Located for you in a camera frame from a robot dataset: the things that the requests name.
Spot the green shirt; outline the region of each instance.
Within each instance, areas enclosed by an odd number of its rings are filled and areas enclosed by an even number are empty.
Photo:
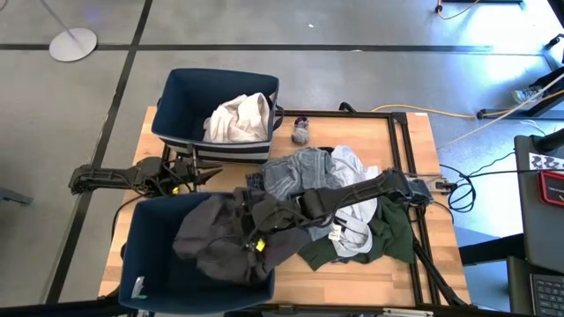
[[[378,210],[368,222],[372,233],[372,248],[368,253],[349,258],[359,263],[370,263],[386,254],[406,263],[414,263],[413,232],[403,203],[393,203],[388,197],[378,198]],[[298,254],[312,270],[339,258],[328,237],[312,241]]]

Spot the yellow cable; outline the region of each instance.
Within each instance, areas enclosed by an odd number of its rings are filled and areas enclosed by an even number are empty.
[[[480,2],[480,1],[481,1],[481,0],[476,0],[476,1],[474,1],[474,3],[470,4],[470,6],[468,6],[468,8],[466,8],[466,9],[464,9],[464,10],[458,12],[457,14],[453,15],[452,17],[448,17],[448,18],[443,17],[442,14],[441,14],[442,10],[438,10],[438,11],[437,11],[437,14],[439,15],[439,17],[441,17],[441,18],[442,18],[443,20],[445,20],[445,21],[446,21],[446,20],[449,20],[449,19],[452,19],[452,18],[456,18],[456,17],[458,17],[459,15],[461,15],[461,14],[465,13],[466,11],[468,11],[468,10],[469,10],[471,7],[473,7],[474,5],[478,4],[478,2]]]
[[[541,100],[538,101],[534,101],[534,102],[541,102],[544,100],[548,100],[552,97],[558,96],[560,94],[564,93],[564,90],[561,90],[559,92],[555,92],[553,94],[550,94],[546,97],[544,97]],[[404,105],[404,104],[390,104],[390,105],[382,105],[382,106],[378,106],[370,111],[372,112],[376,112],[380,109],[385,109],[385,108],[389,108],[389,107],[402,107],[402,108],[409,108],[409,109],[415,109],[415,110],[419,110],[419,111],[425,111],[428,113],[432,113],[432,114],[443,114],[443,115],[447,115],[447,116],[452,116],[452,117],[456,117],[456,118],[464,118],[464,119],[476,119],[476,115],[471,115],[471,114],[452,114],[446,111],[441,111],[441,110],[435,110],[435,109],[429,109],[429,108],[425,108],[425,107],[415,107],[415,106],[410,106],[410,105]],[[498,112],[493,112],[493,113],[487,113],[484,114],[484,116],[493,116],[493,115],[500,115],[500,114],[505,114],[507,112],[509,112],[509,110],[502,110],[502,111],[498,111]]]

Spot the keyboard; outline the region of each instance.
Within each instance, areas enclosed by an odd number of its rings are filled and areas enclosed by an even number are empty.
[[[564,276],[531,274],[535,315],[564,317]]]

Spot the white round base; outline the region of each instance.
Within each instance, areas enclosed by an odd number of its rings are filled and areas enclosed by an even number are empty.
[[[66,32],[57,35],[49,45],[49,53],[59,62],[74,62],[87,57],[96,48],[98,39],[94,32],[76,28],[70,29],[74,39]]]

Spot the gray sock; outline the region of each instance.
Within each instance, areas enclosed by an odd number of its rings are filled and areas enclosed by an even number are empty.
[[[293,124],[292,141],[295,144],[303,145],[309,141],[309,120],[306,117],[299,117]]]

